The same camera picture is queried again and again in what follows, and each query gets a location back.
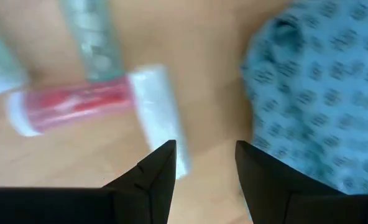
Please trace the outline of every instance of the floor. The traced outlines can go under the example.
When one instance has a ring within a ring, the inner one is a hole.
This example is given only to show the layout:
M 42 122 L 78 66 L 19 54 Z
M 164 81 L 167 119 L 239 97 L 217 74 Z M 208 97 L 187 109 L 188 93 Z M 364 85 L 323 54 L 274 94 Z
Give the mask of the floor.
M 247 41 L 288 0 L 110 0 L 127 70 L 164 63 L 193 160 L 177 181 L 169 223 L 249 223 L 234 145 L 251 137 L 239 64 Z M 57 0 L 0 0 L 0 33 L 31 88 L 82 82 L 84 69 Z M 148 149 L 133 111 L 23 138 L 0 96 L 0 186 L 100 187 Z

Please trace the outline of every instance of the cylindrical container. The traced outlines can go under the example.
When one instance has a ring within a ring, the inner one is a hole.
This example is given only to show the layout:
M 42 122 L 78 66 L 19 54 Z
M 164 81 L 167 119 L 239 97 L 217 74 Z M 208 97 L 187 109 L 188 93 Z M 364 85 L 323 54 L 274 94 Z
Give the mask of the cylindrical container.
M 128 108 L 132 108 L 132 98 L 126 77 L 54 90 L 18 91 L 6 101 L 7 116 L 23 136 L 36 136 L 78 119 Z
M 89 82 L 105 82 L 125 75 L 108 4 L 108 0 L 60 0 Z

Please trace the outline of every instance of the blue patterned fabric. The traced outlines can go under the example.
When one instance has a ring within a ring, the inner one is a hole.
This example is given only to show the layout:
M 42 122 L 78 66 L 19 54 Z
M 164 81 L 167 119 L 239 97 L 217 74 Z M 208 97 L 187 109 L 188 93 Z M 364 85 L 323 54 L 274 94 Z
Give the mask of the blue patterned fabric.
M 252 38 L 242 73 L 253 145 L 368 194 L 368 1 L 294 2 Z

